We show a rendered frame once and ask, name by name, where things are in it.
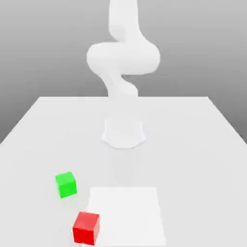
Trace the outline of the small red cube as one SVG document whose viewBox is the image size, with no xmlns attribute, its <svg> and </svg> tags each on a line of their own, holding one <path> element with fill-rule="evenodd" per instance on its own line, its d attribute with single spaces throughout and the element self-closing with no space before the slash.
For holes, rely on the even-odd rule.
<svg viewBox="0 0 247 247">
<path fill-rule="evenodd" d="M 100 231 L 99 214 L 80 211 L 73 224 L 72 231 L 75 243 L 95 246 Z"/>
</svg>

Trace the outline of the small green cube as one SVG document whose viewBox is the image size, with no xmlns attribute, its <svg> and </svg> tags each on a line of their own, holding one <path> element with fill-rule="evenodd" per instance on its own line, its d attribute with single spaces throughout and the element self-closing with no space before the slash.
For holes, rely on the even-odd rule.
<svg viewBox="0 0 247 247">
<path fill-rule="evenodd" d="M 71 171 L 55 176 L 60 198 L 65 198 L 77 193 L 76 179 Z"/>
</svg>

